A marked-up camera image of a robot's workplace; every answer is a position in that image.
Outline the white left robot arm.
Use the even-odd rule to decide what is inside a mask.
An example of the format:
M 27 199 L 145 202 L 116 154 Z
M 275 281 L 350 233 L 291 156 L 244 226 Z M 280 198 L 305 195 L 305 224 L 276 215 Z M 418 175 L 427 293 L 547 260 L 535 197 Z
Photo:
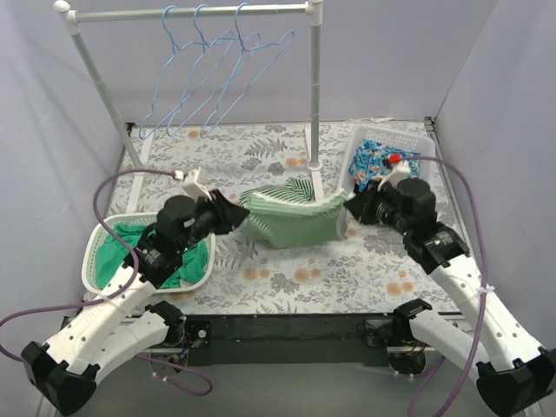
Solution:
M 166 301 L 149 306 L 130 325 L 122 320 L 182 266 L 186 252 L 210 235 L 229 234 L 248 215 L 217 189 L 197 199 L 169 198 L 96 298 L 47 341 L 25 346 L 21 358 L 31 384 L 69 416 L 106 376 L 143 349 L 178 346 L 185 335 L 183 314 Z

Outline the green striped tank top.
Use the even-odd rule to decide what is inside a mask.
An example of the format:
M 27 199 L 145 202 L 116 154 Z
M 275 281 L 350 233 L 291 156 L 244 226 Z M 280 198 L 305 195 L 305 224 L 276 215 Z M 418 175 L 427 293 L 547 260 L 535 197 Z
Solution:
M 351 196 L 340 189 L 316 201 L 312 182 L 301 178 L 250 189 L 239 198 L 239 205 L 249 211 L 241 231 L 278 249 L 339 241 L 347 228 L 344 203 Z

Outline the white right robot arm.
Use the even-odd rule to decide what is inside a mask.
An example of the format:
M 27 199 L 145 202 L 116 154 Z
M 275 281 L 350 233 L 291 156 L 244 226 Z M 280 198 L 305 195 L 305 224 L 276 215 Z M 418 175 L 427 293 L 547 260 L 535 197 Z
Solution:
M 371 182 L 344 205 L 359 223 L 400 233 L 409 257 L 444 289 L 475 332 L 465 334 L 416 300 L 394 310 L 394 338 L 408 346 L 424 341 L 468 369 L 490 410 L 514 416 L 554 392 L 555 352 L 530 335 L 482 283 L 469 247 L 438 221 L 435 204 L 428 183 L 409 178 L 395 186 Z

